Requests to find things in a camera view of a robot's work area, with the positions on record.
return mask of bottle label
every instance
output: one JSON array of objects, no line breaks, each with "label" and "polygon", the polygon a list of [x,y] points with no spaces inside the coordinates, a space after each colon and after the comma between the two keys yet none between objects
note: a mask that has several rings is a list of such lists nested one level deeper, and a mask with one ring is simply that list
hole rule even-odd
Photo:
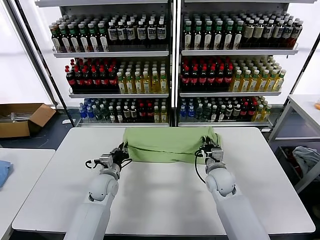
[{"label": "bottle label", "polygon": [[214,78],[214,77],[208,77],[208,78],[206,79],[206,81],[207,81],[209,84],[213,84],[214,81],[215,81],[215,78]]},{"label": "bottle label", "polygon": [[225,35],[223,49],[228,50],[230,48],[232,34]]},{"label": "bottle label", "polygon": [[252,34],[254,33],[254,29],[255,29],[255,27],[254,26],[245,26],[244,27],[244,34],[243,34],[243,36],[245,37],[245,38],[252,38]]},{"label": "bottle label", "polygon": [[154,40],[157,38],[157,29],[155,27],[148,27],[148,39]]},{"label": "bottle label", "polygon": [[129,40],[135,40],[136,39],[135,29],[134,28],[127,28],[126,35]]},{"label": "bottle label", "polygon": [[147,38],[146,28],[138,28],[138,39],[145,40]]},{"label": "bottle label", "polygon": [[229,84],[232,81],[232,77],[224,77],[224,82]]},{"label": "bottle label", "polygon": [[165,27],[158,27],[158,39],[164,40],[167,38],[167,30]]},{"label": "bottle label", "polygon": [[54,47],[55,47],[56,51],[58,53],[61,53],[61,46],[60,46],[59,40],[54,37],[54,38],[52,38],[52,42],[54,44]]},{"label": "bottle label", "polygon": [[220,115],[219,115],[218,122],[222,122],[222,120],[224,119],[224,117],[225,117],[224,114],[220,114]]},{"label": "bottle label", "polygon": [[111,123],[115,123],[116,122],[116,118],[115,118],[115,116],[113,116],[113,115],[110,115],[110,120],[111,120]]},{"label": "bottle label", "polygon": [[214,37],[213,50],[218,50],[221,41],[221,34],[217,34]]},{"label": "bottle label", "polygon": [[199,77],[199,83],[204,84],[206,82],[206,77]]},{"label": "bottle label", "polygon": [[137,94],[141,94],[141,83],[140,82],[136,82],[135,83],[135,87],[136,87],[136,93]]},{"label": "bottle label", "polygon": [[72,45],[73,45],[73,48],[75,50],[76,53],[80,53],[80,47],[79,47],[79,44],[78,44],[78,39],[76,39],[75,37],[72,37],[71,38],[71,42],[72,42]]},{"label": "bottle label", "polygon": [[198,78],[196,78],[196,77],[191,77],[191,78],[190,78],[190,82],[191,82],[192,84],[196,84],[197,81],[198,81]]},{"label": "bottle label", "polygon": [[194,50],[200,49],[200,41],[201,41],[201,35],[197,34],[194,36]]},{"label": "bottle label", "polygon": [[291,35],[293,29],[294,29],[293,27],[287,27],[287,26],[285,26],[285,27],[284,27],[284,30],[283,30],[282,38],[283,38],[283,39],[288,39],[288,38],[290,38],[290,35]]},{"label": "bottle label", "polygon": [[82,45],[83,45],[84,51],[85,51],[86,53],[90,52],[89,45],[88,45],[88,41],[87,41],[87,39],[86,39],[84,36],[81,37],[81,43],[82,43]]},{"label": "bottle label", "polygon": [[292,30],[291,38],[297,39],[301,33],[301,30],[302,30],[301,27],[295,26]]},{"label": "bottle label", "polygon": [[184,36],[184,50],[190,50],[190,44],[191,44],[191,35],[185,35]]},{"label": "bottle label", "polygon": [[216,77],[216,78],[215,78],[215,81],[216,81],[218,84],[221,84],[221,83],[224,81],[224,78],[223,78],[223,77]]},{"label": "bottle label", "polygon": [[101,36],[100,37],[100,41],[102,44],[102,49],[104,52],[108,52],[109,48],[108,48],[108,42],[107,42],[107,38],[105,36]]},{"label": "bottle label", "polygon": [[235,81],[233,84],[232,92],[236,93],[238,92],[238,87],[239,87],[240,81]]},{"label": "bottle label", "polygon": [[143,86],[144,86],[144,93],[149,94],[150,93],[149,83],[145,82]]},{"label": "bottle label", "polygon": [[256,80],[253,80],[251,83],[250,83],[250,86],[249,86],[249,92],[253,92],[255,90],[255,87],[256,87],[256,84],[257,84],[257,81]]},{"label": "bottle label", "polygon": [[98,42],[95,36],[90,37],[91,43],[92,43],[92,47],[93,47],[93,51],[95,52],[99,52],[99,47],[98,47]]},{"label": "bottle label", "polygon": [[118,115],[117,117],[120,124],[124,122],[122,115]]},{"label": "bottle label", "polygon": [[166,123],[167,122],[167,115],[161,115],[161,122]]},{"label": "bottle label", "polygon": [[108,29],[109,38],[111,41],[118,40],[117,30],[116,29]]},{"label": "bottle label", "polygon": [[264,90],[266,83],[266,80],[261,81],[258,92],[262,92]]},{"label": "bottle label", "polygon": [[204,50],[208,50],[210,48],[210,42],[211,42],[211,34],[207,34],[204,37]]},{"label": "bottle label", "polygon": [[259,39],[259,38],[261,38],[263,31],[264,31],[264,27],[263,26],[255,26],[252,36],[254,38],[256,38],[256,39]]},{"label": "bottle label", "polygon": [[64,45],[64,47],[65,47],[65,50],[66,50],[68,53],[71,53],[71,46],[70,46],[70,43],[69,43],[68,38],[63,37],[63,38],[62,38],[62,42],[63,42],[63,45]]},{"label": "bottle label", "polygon": [[238,49],[239,48],[241,37],[242,37],[241,34],[235,35],[232,49]]},{"label": "bottle label", "polygon": [[117,33],[118,33],[119,40],[126,40],[127,39],[126,30],[124,28],[118,28]]},{"label": "bottle label", "polygon": [[127,82],[126,87],[128,88],[128,94],[132,94],[134,92],[131,82]]},{"label": "bottle label", "polygon": [[248,87],[249,81],[244,81],[242,85],[241,92],[246,92]]},{"label": "bottle label", "polygon": [[156,124],[159,123],[159,115],[157,115],[157,114],[154,115],[154,122],[155,122]]}]

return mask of bottle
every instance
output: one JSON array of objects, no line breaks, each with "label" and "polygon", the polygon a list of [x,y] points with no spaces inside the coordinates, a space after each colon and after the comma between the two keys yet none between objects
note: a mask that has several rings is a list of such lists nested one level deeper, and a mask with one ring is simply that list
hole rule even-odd
[{"label": "bottle", "polygon": [[261,119],[260,119],[261,122],[267,122],[268,121],[268,118],[270,116],[271,107],[272,107],[271,104],[268,104],[266,106],[266,109],[261,114]]},{"label": "bottle", "polygon": [[284,83],[284,77],[286,74],[286,70],[281,70],[278,79],[275,81],[274,87],[272,89],[273,92],[279,92],[281,89],[282,84]]},{"label": "bottle", "polygon": [[232,28],[234,26],[234,21],[229,20],[226,25],[225,32],[223,34],[223,50],[229,50],[231,48],[231,38],[232,38]]},{"label": "bottle", "polygon": [[243,32],[243,27],[244,27],[244,21],[239,20],[237,22],[237,26],[236,26],[236,31],[234,32],[233,35],[233,40],[232,42],[232,49],[236,50],[239,48],[240,46],[240,42],[241,42],[241,38],[242,38],[242,32]]},{"label": "bottle", "polygon": [[239,119],[244,121],[247,118],[247,111],[248,111],[248,102],[246,101],[240,110]]},{"label": "bottle", "polygon": [[191,21],[185,21],[185,27],[183,31],[183,45],[184,50],[190,50],[191,49]]},{"label": "bottle", "polygon": [[194,50],[199,50],[200,49],[200,44],[201,44],[201,26],[202,26],[202,21],[197,20],[195,23],[195,31],[193,33],[193,49]]},{"label": "bottle", "polygon": [[269,79],[266,81],[265,87],[263,89],[264,92],[271,92],[273,90],[276,82],[277,73],[277,70],[272,70],[271,75]]},{"label": "bottle", "polygon": [[255,91],[258,79],[259,79],[259,70],[254,70],[252,77],[250,77],[249,79],[248,88],[247,88],[248,92]]},{"label": "bottle", "polygon": [[247,88],[248,88],[248,85],[250,82],[250,78],[251,78],[250,74],[251,74],[250,70],[245,70],[244,77],[240,80],[240,85],[238,88],[239,92],[246,92],[247,91]]},{"label": "bottle", "polygon": [[221,105],[218,122],[222,122],[226,113],[226,105]]},{"label": "bottle", "polygon": [[216,21],[215,31],[213,34],[213,50],[220,49],[221,37],[222,37],[222,24],[221,20]]},{"label": "bottle", "polygon": [[268,80],[269,70],[264,70],[261,78],[258,79],[256,85],[255,85],[255,91],[256,92],[262,92],[266,86],[267,80]]},{"label": "bottle", "polygon": [[147,28],[148,30],[148,44],[149,47],[154,46],[156,44],[157,40],[157,28],[154,25],[154,21],[149,21],[149,26]]},{"label": "bottle", "polygon": [[205,31],[202,37],[204,50],[208,50],[211,47],[211,37],[212,37],[211,29],[212,29],[212,21],[208,20],[205,22]]}]

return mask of beverage bottle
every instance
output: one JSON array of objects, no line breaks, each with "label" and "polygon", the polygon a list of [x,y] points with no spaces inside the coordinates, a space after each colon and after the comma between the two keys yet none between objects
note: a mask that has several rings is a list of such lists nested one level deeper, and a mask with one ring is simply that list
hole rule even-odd
[{"label": "beverage bottle", "polygon": [[224,119],[230,120],[231,119],[231,115],[232,115],[232,111],[233,111],[233,106],[232,106],[232,104],[229,104],[226,107]]},{"label": "beverage bottle", "polygon": [[208,50],[211,47],[211,28],[212,28],[212,21],[208,20],[205,22],[205,31],[203,33],[202,41],[203,41],[203,49]]},{"label": "beverage bottle", "polygon": [[218,114],[218,106],[212,105],[212,114],[211,114],[210,122],[216,122],[217,114]]},{"label": "beverage bottle", "polygon": [[288,44],[287,47],[288,48],[293,48],[296,44],[297,38],[299,37],[303,27],[302,24],[304,23],[304,21],[299,20],[293,27],[292,33],[290,38],[288,39]]},{"label": "beverage bottle", "polygon": [[271,107],[272,107],[271,104],[268,104],[266,106],[266,109],[261,114],[261,119],[260,119],[261,122],[267,122],[268,121],[268,118],[270,116]]},{"label": "beverage bottle", "polygon": [[245,70],[244,77],[240,80],[240,84],[239,84],[239,88],[238,88],[239,92],[246,92],[247,91],[248,84],[249,84],[249,81],[251,78],[250,74],[251,74],[250,70]]},{"label": "beverage bottle", "polygon": [[160,90],[160,81],[158,77],[157,71],[152,71],[152,84],[151,84],[151,92],[153,94],[158,94],[161,92]]},{"label": "beverage bottle", "polygon": [[199,90],[206,90],[206,81],[207,81],[207,67],[204,66],[202,71],[199,74]]},{"label": "beverage bottle", "polygon": [[149,26],[147,28],[148,30],[148,44],[149,47],[154,46],[156,44],[157,40],[157,28],[154,25],[154,21],[149,21]]},{"label": "beverage bottle", "polygon": [[57,25],[49,25],[49,29],[51,31],[51,40],[54,44],[55,50],[57,53],[63,52],[64,43],[62,42],[61,36],[59,34],[59,28]]},{"label": "beverage bottle", "polygon": [[197,20],[195,23],[195,31],[193,33],[193,49],[194,50],[199,50],[200,49],[200,44],[201,44],[201,26],[202,26],[202,21]]},{"label": "beverage bottle", "polygon": [[236,30],[234,32],[233,38],[231,40],[232,42],[232,49],[236,50],[240,46],[241,38],[242,38],[242,32],[244,27],[244,21],[239,20],[236,25]]},{"label": "beverage bottle", "polygon": [[221,20],[216,21],[215,31],[213,33],[213,49],[218,50],[220,49],[220,43],[222,38],[222,24]]},{"label": "beverage bottle", "polygon": [[228,50],[231,48],[231,38],[232,38],[232,29],[234,27],[234,21],[228,20],[226,29],[223,33],[222,42],[223,42],[223,49]]},{"label": "beverage bottle", "polygon": [[184,50],[190,50],[191,49],[191,21],[185,22],[183,36],[184,36],[183,37]]},{"label": "beverage bottle", "polygon": [[247,88],[248,92],[255,91],[255,87],[257,85],[258,79],[259,79],[259,70],[254,70],[252,77],[249,78],[249,83]]},{"label": "beverage bottle", "polygon": [[276,76],[277,76],[278,71],[277,70],[272,70],[270,77],[266,81],[265,87],[263,89],[264,92],[271,92],[275,86],[276,82]]},{"label": "beverage bottle", "polygon": [[99,46],[101,46],[101,42],[100,42],[100,39],[97,37],[95,25],[93,23],[89,23],[88,27],[89,27],[89,32],[90,32],[89,38],[91,41],[92,50],[94,52],[99,52]]},{"label": "beverage bottle", "polygon": [[79,109],[79,113],[80,113],[80,117],[82,119],[82,122],[83,123],[88,123],[89,122],[89,117],[88,117],[86,111],[83,109],[82,106],[80,106],[78,109]]},{"label": "beverage bottle", "polygon": [[242,121],[245,121],[247,118],[247,111],[248,111],[248,102],[246,101],[241,109],[240,109],[240,114],[239,114],[239,119]]},{"label": "beverage bottle", "polygon": [[284,77],[286,74],[286,70],[281,70],[278,79],[275,81],[274,87],[272,89],[273,92],[279,92],[281,89],[282,84],[284,83]]},{"label": "beverage bottle", "polygon": [[99,38],[100,43],[101,43],[100,52],[109,52],[105,24],[99,23],[98,27],[99,27],[99,33],[97,34],[97,37]]},{"label": "beverage bottle", "polygon": [[225,113],[226,113],[226,105],[221,105],[218,122],[222,122],[223,121],[223,119],[225,118]]}]

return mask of green cloth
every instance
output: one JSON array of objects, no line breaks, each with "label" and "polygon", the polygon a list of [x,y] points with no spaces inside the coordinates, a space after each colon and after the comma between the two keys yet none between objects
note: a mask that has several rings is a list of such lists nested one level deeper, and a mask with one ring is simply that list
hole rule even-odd
[{"label": "green cloth", "polygon": [[128,143],[129,156],[135,162],[174,163],[195,162],[195,152],[202,145],[202,137],[210,137],[221,144],[221,137],[207,127],[129,127],[123,135]]}]

